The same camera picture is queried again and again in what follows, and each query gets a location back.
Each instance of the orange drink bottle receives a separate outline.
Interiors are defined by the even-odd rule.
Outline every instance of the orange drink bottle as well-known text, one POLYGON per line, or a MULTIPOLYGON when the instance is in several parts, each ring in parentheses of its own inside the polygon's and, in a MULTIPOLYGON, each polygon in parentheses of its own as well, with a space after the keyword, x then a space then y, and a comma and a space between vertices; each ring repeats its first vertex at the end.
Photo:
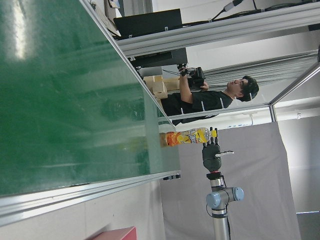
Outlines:
POLYGON ((169 131, 166 133, 166 143, 168 146, 178 144, 200 144, 206 143, 211 137, 217 136, 216 130, 210 131, 208 128, 199 127, 188 131, 169 131))

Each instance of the cardboard box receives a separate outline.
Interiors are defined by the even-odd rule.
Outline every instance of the cardboard box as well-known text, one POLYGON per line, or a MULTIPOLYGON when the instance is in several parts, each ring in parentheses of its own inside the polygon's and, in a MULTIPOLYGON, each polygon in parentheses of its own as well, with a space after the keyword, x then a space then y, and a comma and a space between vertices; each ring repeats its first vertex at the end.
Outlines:
POLYGON ((165 79, 163 79, 162 75, 145 76, 143 78, 143 80, 146 83, 146 87, 150 90, 150 92, 152 94, 154 94, 154 92, 157 92, 157 91, 153 90, 153 84, 156 83, 156 82, 163 82, 164 86, 166 87, 166 91, 167 92, 171 91, 171 90, 180 89, 179 88, 179 77, 178 76, 177 77, 171 77, 171 78, 165 78, 165 79))
POLYGON ((152 92, 153 83, 162 81, 162 75, 145 76, 143 80, 145 81, 146 87, 152 92))
POLYGON ((163 81, 155 81, 152 84, 152 92, 157 99, 166 99, 168 97, 167 88, 163 81))

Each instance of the man's hand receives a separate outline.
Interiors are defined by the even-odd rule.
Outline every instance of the man's hand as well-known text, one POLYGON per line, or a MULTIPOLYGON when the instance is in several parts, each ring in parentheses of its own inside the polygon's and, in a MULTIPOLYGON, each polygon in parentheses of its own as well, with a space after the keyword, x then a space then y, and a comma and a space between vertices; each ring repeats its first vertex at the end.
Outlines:
POLYGON ((201 91, 205 92, 205 91, 208 91, 209 85, 206 81, 204 81, 203 86, 200 86, 200 88, 201 88, 201 91))

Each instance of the white wall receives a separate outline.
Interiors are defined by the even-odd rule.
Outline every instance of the white wall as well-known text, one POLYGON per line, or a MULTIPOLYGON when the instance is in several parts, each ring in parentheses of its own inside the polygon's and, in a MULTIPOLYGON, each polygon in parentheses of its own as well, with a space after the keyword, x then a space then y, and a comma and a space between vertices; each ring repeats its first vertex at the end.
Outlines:
POLYGON ((320 210, 320 116, 279 121, 297 213, 320 210))

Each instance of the robotic arm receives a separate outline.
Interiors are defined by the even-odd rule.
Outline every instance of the robotic arm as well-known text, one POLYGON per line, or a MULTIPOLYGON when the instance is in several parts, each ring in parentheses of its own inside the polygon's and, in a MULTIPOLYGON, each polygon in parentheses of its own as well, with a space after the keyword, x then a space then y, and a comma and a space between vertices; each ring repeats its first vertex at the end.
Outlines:
POLYGON ((228 221, 227 206, 233 201, 244 199, 244 191, 241 187, 227 187, 224 176, 218 171, 222 165, 221 156, 233 154, 233 151, 220 151, 217 137, 211 137, 210 141, 203 144, 203 166, 210 173, 206 177, 210 180, 212 193, 206 196, 207 205, 211 208, 215 240, 229 240, 230 226, 228 221))

